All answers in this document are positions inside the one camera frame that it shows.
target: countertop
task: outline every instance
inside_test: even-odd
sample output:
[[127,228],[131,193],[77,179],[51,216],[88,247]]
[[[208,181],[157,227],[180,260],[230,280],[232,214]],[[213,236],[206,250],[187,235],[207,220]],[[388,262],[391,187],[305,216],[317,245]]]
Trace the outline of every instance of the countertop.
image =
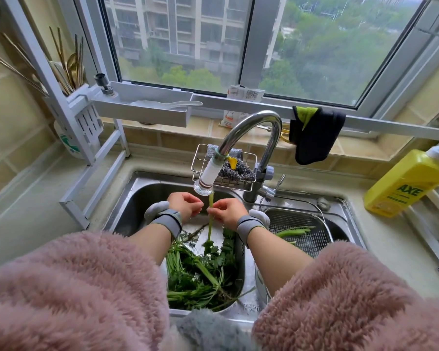
[[[185,152],[137,148],[126,159],[96,207],[89,230],[101,230],[134,171],[191,177],[192,156]],[[88,200],[117,156],[111,153],[96,171],[79,200]],[[84,168],[84,162],[64,154],[41,181],[31,187],[0,217],[0,264],[66,233],[77,225],[59,206],[65,190]],[[404,216],[388,219],[364,209],[363,194],[373,180],[289,166],[275,166],[275,177],[286,174],[281,189],[334,195],[347,200],[368,250],[424,297],[439,297],[439,262]]]

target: green cloth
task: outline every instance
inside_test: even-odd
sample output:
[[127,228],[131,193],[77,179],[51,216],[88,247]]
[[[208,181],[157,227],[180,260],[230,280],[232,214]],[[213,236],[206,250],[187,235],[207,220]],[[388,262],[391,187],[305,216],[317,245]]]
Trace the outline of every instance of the green cloth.
[[316,114],[317,107],[294,107],[294,111],[299,118],[299,120],[304,123],[302,130],[305,129],[306,125],[309,123],[310,119],[314,114]]

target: pink fuzzy robe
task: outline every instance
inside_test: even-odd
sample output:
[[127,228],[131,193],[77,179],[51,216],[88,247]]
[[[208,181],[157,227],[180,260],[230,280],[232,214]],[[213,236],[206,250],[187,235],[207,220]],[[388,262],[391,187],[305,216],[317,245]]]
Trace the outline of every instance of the pink fuzzy robe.
[[[0,350],[155,350],[165,280],[133,243],[76,233],[0,267]],[[351,243],[325,248],[254,325],[268,350],[439,350],[425,301]]]

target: stainless steel sink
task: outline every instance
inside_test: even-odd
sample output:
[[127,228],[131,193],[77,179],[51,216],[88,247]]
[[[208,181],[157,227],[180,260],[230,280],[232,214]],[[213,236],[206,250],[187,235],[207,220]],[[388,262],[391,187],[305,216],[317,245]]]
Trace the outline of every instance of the stainless steel sink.
[[[155,202],[166,200],[172,192],[177,191],[187,191],[194,194],[192,180],[184,177],[135,172],[114,207],[105,225],[105,230],[117,232],[124,236],[135,234],[146,225],[143,218],[146,209]],[[322,197],[322,195],[278,191],[277,197],[271,203],[260,202],[260,197],[255,203],[246,203],[242,199],[242,194],[243,192],[241,191],[228,188],[215,188],[214,199],[220,200],[222,198],[234,197],[241,200],[248,210],[253,208],[265,211],[270,207],[281,207],[300,212],[320,214],[316,213],[316,209],[307,202],[316,204],[316,200]],[[324,212],[323,216],[333,240],[349,241],[365,248],[345,201],[331,196],[323,197],[330,203],[330,209]],[[208,206],[208,197],[201,198],[205,203],[205,207]],[[183,228],[188,232],[193,232],[206,224],[207,221],[208,218],[204,210],[203,214],[199,214],[196,218],[191,219],[190,223],[186,224]],[[215,225],[212,236],[213,241],[219,247],[222,244],[221,232],[222,227],[218,224]],[[200,246],[205,239],[205,234],[202,234],[196,247],[197,245]],[[240,294],[242,294],[256,286],[255,262],[250,250],[244,248],[239,239],[236,240],[236,251],[240,270],[236,287],[240,290]],[[258,318],[258,314],[263,307],[264,301],[257,291],[253,291],[219,313],[236,322],[251,324]],[[185,310],[170,309],[172,317],[182,317],[188,313]]]

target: yellow dish soap bottle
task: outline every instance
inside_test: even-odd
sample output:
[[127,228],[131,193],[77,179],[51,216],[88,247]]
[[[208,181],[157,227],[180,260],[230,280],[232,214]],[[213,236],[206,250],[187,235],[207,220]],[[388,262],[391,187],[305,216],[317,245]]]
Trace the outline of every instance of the yellow dish soap bottle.
[[439,186],[439,146],[411,150],[364,195],[364,207],[392,218]]

